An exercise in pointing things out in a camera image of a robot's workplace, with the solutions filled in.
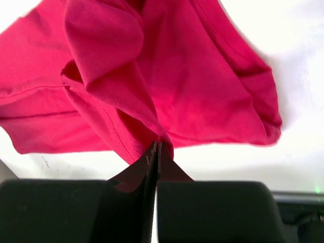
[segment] red fabric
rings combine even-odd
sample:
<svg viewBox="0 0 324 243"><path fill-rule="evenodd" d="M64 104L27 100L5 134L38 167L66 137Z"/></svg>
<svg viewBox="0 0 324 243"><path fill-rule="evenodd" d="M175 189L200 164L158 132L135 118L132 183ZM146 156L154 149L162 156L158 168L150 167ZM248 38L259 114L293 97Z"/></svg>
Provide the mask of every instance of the red fabric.
<svg viewBox="0 0 324 243"><path fill-rule="evenodd" d="M216 0L45 0L0 35L0 126L20 153L154 139L275 143L271 69Z"/></svg>

